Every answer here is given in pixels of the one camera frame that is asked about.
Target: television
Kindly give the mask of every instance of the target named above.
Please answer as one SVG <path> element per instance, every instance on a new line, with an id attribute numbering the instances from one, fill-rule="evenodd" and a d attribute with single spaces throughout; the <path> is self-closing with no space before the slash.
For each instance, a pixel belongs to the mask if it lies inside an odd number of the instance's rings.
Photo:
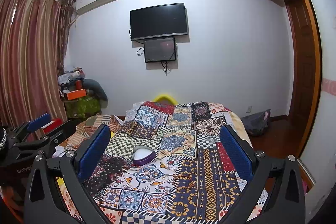
<path id="1" fill-rule="evenodd" d="M 144 40 L 143 50 L 146 63 L 176 60 L 176 43 L 174 37 Z"/>
<path id="2" fill-rule="evenodd" d="M 133 10 L 130 21 L 131 40 L 188 34 L 184 3 Z"/>

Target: bed sheet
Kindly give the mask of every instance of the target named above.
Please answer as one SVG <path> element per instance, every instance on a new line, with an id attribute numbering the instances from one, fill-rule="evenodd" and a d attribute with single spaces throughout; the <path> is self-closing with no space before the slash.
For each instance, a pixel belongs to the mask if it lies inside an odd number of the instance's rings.
<path id="1" fill-rule="evenodd" d="M 62 142 L 60 145 L 64 147 L 65 151 L 77 150 L 80 144 L 89 139 L 96 129 L 101 125 L 107 125 L 112 132 L 117 132 L 122 126 L 122 121 L 119 121 L 115 115 L 95 115 L 81 122 L 76 126 L 76 132 Z"/>
<path id="2" fill-rule="evenodd" d="M 219 140 L 226 124 L 251 144 L 241 120 L 222 104 L 137 103 L 84 185 L 112 223 L 216 223 L 247 184 Z M 155 160 L 134 165 L 136 145 L 153 148 Z M 74 208 L 64 187 L 63 196 Z M 264 190 L 249 219 L 267 196 Z"/>

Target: striped curtain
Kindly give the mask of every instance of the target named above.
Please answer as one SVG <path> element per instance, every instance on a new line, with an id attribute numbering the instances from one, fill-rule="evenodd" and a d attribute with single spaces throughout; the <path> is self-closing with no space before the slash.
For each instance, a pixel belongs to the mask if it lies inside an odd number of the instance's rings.
<path id="1" fill-rule="evenodd" d="M 0 0 L 2 124 L 16 127 L 45 112 L 66 120 L 57 81 L 60 11 L 59 0 Z"/>
<path id="2" fill-rule="evenodd" d="M 71 15 L 74 12 L 74 0 L 63 0 L 59 17 L 59 43 L 57 58 L 57 76 L 64 74 L 64 58 L 67 53 Z"/>

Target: metal screw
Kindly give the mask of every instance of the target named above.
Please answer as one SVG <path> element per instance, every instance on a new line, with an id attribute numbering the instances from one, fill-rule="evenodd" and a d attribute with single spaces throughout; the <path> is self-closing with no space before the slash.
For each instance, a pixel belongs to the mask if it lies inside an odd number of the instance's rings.
<path id="1" fill-rule="evenodd" d="M 65 153 L 65 156 L 68 157 L 68 158 L 71 158 L 74 154 L 75 154 L 74 150 L 70 150 L 70 151 Z"/>
<path id="2" fill-rule="evenodd" d="M 35 157 L 35 160 L 39 161 L 39 160 L 41 160 L 42 158 L 43 158 L 42 155 L 37 155 L 37 156 Z"/>
<path id="3" fill-rule="evenodd" d="M 266 155 L 264 151 L 257 151 L 256 154 L 259 158 L 263 158 Z"/>
<path id="4" fill-rule="evenodd" d="M 295 161 L 295 157 L 294 157 L 293 155 L 289 155 L 289 156 L 288 156 L 288 159 L 289 159 L 290 161 Z"/>

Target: pile of clothes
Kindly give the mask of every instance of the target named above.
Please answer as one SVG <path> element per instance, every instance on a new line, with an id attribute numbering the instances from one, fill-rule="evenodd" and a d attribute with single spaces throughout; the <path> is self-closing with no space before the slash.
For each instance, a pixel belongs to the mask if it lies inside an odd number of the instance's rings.
<path id="1" fill-rule="evenodd" d="M 84 121 L 88 117 L 101 114 L 101 102 L 107 105 L 107 95 L 100 84 L 86 79 L 82 68 L 74 67 L 58 77 L 59 92 L 68 119 Z"/>

